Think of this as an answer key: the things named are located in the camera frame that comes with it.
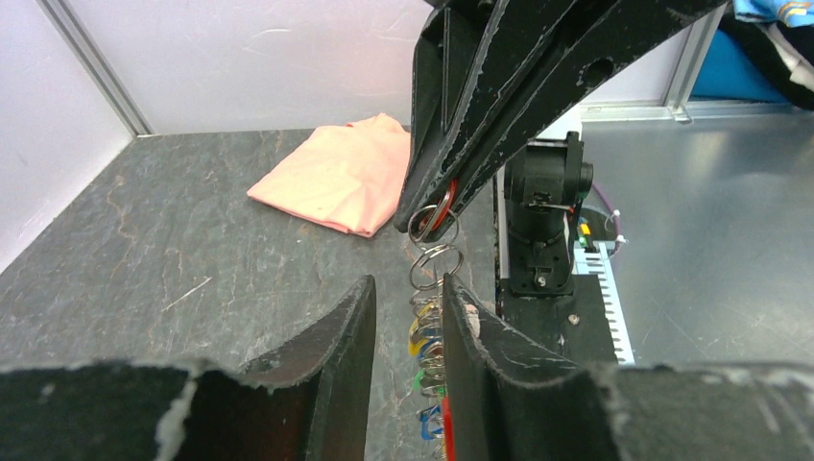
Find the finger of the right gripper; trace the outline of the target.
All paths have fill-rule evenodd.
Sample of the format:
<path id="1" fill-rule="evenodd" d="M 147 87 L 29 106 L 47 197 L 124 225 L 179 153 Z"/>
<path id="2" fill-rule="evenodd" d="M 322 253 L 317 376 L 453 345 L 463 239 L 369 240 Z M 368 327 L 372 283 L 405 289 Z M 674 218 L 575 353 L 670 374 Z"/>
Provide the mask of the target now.
<path id="1" fill-rule="evenodd" d="M 714 1 L 434 1 L 419 34 L 419 202 L 463 211 L 499 167 Z"/>
<path id="2" fill-rule="evenodd" d="M 416 44 L 411 154 L 395 227 L 452 180 L 464 209 L 495 171 L 592 90 L 607 1 L 437 1 Z"/>

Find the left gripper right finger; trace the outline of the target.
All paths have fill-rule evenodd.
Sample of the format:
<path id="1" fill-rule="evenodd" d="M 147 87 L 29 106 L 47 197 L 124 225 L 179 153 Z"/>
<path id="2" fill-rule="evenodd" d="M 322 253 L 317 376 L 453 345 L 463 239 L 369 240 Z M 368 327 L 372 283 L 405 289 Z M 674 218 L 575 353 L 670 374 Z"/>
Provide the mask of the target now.
<path id="1" fill-rule="evenodd" d="M 809 460 L 813 369 L 783 362 L 579 364 L 443 283 L 458 460 Z"/>

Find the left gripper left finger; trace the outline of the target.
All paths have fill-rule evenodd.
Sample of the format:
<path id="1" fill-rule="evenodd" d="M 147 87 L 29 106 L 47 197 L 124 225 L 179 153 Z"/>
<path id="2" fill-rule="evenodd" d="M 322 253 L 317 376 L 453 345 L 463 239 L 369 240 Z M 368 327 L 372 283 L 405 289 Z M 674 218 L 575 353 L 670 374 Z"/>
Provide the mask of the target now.
<path id="1" fill-rule="evenodd" d="M 376 286 L 231 370 L 204 358 L 1 367 L 5 460 L 360 460 Z"/>

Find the steel key holder red handle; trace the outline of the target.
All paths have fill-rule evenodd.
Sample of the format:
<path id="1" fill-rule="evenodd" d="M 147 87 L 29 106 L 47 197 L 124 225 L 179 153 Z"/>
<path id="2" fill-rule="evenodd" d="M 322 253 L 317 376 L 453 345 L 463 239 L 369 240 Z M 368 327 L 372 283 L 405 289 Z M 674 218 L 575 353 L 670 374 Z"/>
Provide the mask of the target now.
<path id="1" fill-rule="evenodd" d="M 423 304 L 435 302 L 441 308 L 437 338 L 422 347 L 418 356 L 412 356 L 418 363 L 419 371 L 424 370 L 423 387 L 419 390 L 419 393 L 428 400 L 426 407 L 435 404 L 442 406 L 443 437 L 438 440 L 426 441 L 434 445 L 432 448 L 432 458 L 434 460 L 452 460 L 454 458 L 444 362 L 443 276 L 447 273 L 456 273 L 462 264 L 463 256 L 453 245 L 440 244 L 423 250 L 419 258 L 411 266 L 409 273 L 409 281 L 414 288 L 414 293 L 410 298 L 413 321 L 419 307 Z"/>

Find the red key tag with ring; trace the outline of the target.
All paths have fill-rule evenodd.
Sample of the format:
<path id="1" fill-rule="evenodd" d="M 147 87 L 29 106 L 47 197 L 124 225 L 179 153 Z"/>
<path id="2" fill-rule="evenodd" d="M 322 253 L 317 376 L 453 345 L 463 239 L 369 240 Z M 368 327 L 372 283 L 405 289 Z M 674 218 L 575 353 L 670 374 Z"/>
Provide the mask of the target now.
<path id="1" fill-rule="evenodd" d="M 451 215 L 458 188 L 457 182 L 452 180 L 436 203 L 420 208 L 410 217 L 407 235 L 418 248 L 427 248 L 442 239 L 445 222 Z"/>

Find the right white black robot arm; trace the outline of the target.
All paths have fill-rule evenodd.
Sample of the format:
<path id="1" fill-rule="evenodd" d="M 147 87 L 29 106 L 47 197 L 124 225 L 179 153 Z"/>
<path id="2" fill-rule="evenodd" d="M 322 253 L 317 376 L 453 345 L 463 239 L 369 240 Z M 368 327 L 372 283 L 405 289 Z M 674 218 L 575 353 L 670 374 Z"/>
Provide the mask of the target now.
<path id="1" fill-rule="evenodd" d="M 500 168 L 517 181 L 509 226 L 544 289 L 569 292 L 592 170 L 527 146 L 596 88 L 717 8 L 714 1 L 435 1 L 413 56 L 411 154 L 399 231 L 439 239 Z"/>

